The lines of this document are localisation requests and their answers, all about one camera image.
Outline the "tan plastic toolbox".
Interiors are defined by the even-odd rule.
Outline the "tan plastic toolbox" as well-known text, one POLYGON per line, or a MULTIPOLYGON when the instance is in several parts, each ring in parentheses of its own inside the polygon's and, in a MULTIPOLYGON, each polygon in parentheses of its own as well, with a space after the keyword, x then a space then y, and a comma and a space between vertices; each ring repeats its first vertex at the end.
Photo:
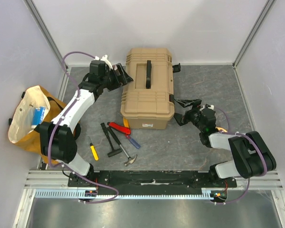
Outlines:
POLYGON ((174 116, 172 54, 167 48, 132 48, 126 72, 133 79, 123 88, 121 115, 132 129, 166 129, 174 116))

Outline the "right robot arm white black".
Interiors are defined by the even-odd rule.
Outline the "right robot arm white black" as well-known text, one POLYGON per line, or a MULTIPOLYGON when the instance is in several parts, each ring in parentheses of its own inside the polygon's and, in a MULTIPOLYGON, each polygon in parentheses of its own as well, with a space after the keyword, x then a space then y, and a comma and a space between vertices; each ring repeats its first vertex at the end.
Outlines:
POLYGON ((276 169, 276 160, 259 132, 225 132, 216 125, 213 105, 202 105, 200 99, 175 101, 183 108, 190 108, 185 114, 174 114, 178 125, 192 123, 200 131, 199 138, 204 146, 228 150, 232 154, 232 160, 210 167, 208 181, 211 186, 219 187, 225 179, 232 177, 264 176, 276 169))

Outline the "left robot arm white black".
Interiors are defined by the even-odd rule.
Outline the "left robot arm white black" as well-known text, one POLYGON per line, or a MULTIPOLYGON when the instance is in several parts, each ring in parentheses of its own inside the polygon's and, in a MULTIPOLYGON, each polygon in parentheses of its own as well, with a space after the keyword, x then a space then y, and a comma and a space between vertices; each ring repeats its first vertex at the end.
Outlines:
POLYGON ((91 107, 105 89, 113 91, 132 82, 120 63, 112 65, 104 58, 93 60, 89 72, 78 85, 71 101, 51 121, 43 121, 37 126, 40 136, 41 153, 65 165, 84 186, 93 185, 95 175, 93 166, 77 152, 74 131, 84 113, 91 107))

